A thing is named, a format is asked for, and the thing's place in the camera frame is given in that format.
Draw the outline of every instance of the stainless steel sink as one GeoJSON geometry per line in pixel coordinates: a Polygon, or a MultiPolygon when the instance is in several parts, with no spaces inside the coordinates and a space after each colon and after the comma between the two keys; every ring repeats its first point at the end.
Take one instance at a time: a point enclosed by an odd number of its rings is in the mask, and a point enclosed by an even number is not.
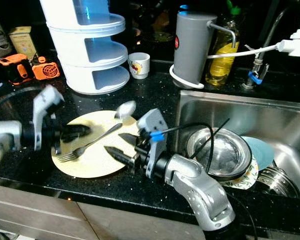
{"type": "MultiPolygon", "coordinates": [[[[274,160],[300,190],[300,103],[215,93],[180,91],[177,124],[205,122],[240,136],[268,142],[274,160]]],[[[182,153],[188,137],[196,129],[184,129],[176,137],[175,150],[182,153]]]]}

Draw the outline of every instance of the black granite countertop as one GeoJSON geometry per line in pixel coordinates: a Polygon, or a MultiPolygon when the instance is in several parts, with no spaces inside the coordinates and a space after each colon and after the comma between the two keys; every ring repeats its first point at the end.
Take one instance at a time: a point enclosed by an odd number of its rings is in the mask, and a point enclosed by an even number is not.
{"type": "MultiPolygon", "coordinates": [[[[0,88],[3,96],[19,88],[37,85],[54,85],[64,96],[65,104],[56,111],[63,124],[99,110],[115,110],[129,100],[137,102],[136,119],[153,108],[159,108],[168,126],[175,125],[180,89],[174,86],[169,74],[160,73],[161,65],[155,65],[156,73],[144,80],[133,78],[120,90],[104,95],[88,96],[71,90],[63,77],[50,81],[28,82],[19,87],[5,83],[0,88]]],[[[300,102],[300,76],[276,76],[257,89],[243,91],[241,83],[244,69],[236,69],[228,83],[216,89],[207,85],[203,91],[248,97],[260,97],[300,102]]],[[[14,97],[0,106],[0,120],[28,122],[32,118],[32,100],[37,93],[14,97]]],[[[99,178],[75,178],[55,167],[49,148],[34,152],[23,148],[6,155],[0,164],[0,185],[32,193],[68,199],[82,203],[116,208],[135,213],[197,224],[187,201],[172,187],[160,180],[151,180],[141,174],[123,169],[99,178]]],[[[226,188],[229,200],[238,220],[251,233],[251,221],[244,208],[252,215],[260,236],[265,230],[275,230],[300,235],[300,199],[268,195],[254,191],[226,188]]]]}

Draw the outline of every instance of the fork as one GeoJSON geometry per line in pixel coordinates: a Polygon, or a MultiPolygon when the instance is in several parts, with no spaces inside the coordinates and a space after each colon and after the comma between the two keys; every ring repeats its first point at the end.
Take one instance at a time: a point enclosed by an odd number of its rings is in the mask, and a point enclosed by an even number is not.
{"type": "Polygon", "coordinates": [[[108,131],[106,131],[104,134],[102,134],[101,136],[97,137],[96,139],[94,139],[93,141],[89,142],[88,144],[78,147],[75,150],[62,155],[62,156],[57,156],[57,160],[61,163],[65,163],[65,162],[69,162],[72,160],[77,159],[78,157],[80,157],[82,154],[84,154],[85,150],[90,147],[92,144],[96,143],[97,141],[99,141],[100,139],[104,138],[105,136],[109,135],[110,133],[118,130],[119,128],[122,127],[122,123],[117,123],[116,125],[114,125],[112,128],[110,128],[108,131]]]}

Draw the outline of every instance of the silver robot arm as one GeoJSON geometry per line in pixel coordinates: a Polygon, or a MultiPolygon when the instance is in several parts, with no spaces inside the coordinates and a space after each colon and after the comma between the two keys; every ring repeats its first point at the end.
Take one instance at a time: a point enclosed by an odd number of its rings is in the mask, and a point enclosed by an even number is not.
{"type": "MultiPolygon", "coordinates": [[[[64,101],[62,95],[51,85],[43,89],[33,100],[33,120],[31,126],[32,143],[34,150],[42,146],[42,127],[44,117],[51,114],[64,101]]],[[[0,161],[5,153],[18,151],[21,148],[23,126],[19,121],[0,121],[0,161]]]]}
{"type": "Polygon", "coordinates": [[[208,176],[199,162],[173,155],[167,164],[164,182],[187,200],[203,231],[219,230],[235,219],[225,190],[208,176]]]}
{"type": "MultiPolygon", "coordinates": [[[[168,128],[159,109],[152,109],[142,116],[137,126],[147,132],[164,131],[168,128]]],[[[167,135],[163,139],[149,140],[149,160],[146,176],[152,178],[160,154],[166,148],[167,135]]],[[[235,212],[223,187],[208,176],[203,166],[192,159],[174,154],[165,167],[164,182],[185,197],[203,231],[217,231],[235,219],[235,212]]]]}

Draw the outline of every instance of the black cable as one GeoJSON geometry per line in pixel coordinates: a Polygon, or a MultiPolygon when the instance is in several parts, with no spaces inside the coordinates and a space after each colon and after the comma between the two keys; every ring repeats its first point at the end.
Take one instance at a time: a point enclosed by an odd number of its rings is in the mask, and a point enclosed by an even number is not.
{"type": "MultiPolygon", "coordinates": [[[[213,136],[215,136],[224,127],[224,125],[226,125],[226,123],[229,120],[230,120],[230,118],[225,120],[224,123],[222,123],[221,126],[213,133],[213,136]]],[[[210,141],[210,139],[211,139],[211,137],[209,137],[189,158],[190,159],[195,158],[198,155],[198,153],[200,153],[200,151],[205,147],[205,145],[207,145],[207,143],[210,141]]]]}
{"type": "Polygon", "coordinates": [[[226,193],[226,194],[229,197],[231,197],[232,199],[236,200],[237,203],[239,203],[239,205],[241,205],[244,208],[244,210],[248,213],[248,216],[249,216],[249,218],[251,220],[251,224],[252,224],[252,227],[253,227],[254,240],[258,240],[258,234],[257,234],[257,229],[256,229],[255,221],[252,218],[251,213],[248,211],[248,209],[246,208],[246,206],[238,198],[236,198],[235,196],[230,195],[229,193],[226,193]]]}
{"type": "Polygon", "coordinates": [[[13,91],[13,92],[0,98],[0,105],[5,103],[6,101],[8,101],[10,98],[12,98],[14,96],[23,94],[25,92],[31,92],[31,91],[39,91],[40,92],[40,91],[42,91],[42,88],[38,87],[38,86],[29,86],[29,87],[19,89],[18,91],[13,91]]]}
{"type": "Polygon", "coordinates": [[[183,124],[180,126],[175,126],[166,130],[161,131],[162,134],[166,134],[169,132],[173,132],[173,131],[177,131],[179,129],[185,129],[185,128],[189,128],[189,127],[196,127],[196,126],[205,126],[209,129],[210,131],[210,139],[211,139],[211,146],[210,146],[210,155],[209,155],[209,159],[205,168],[205,172],[208,173],[209,169],[210,169],[210,165],[212,162],[212,158],[213,158],[213,154],[214,154],[214,131],[212,130],[212,127],[204,122],[193,122],[193,123],[188,123],[188,124],[183,124]]]}

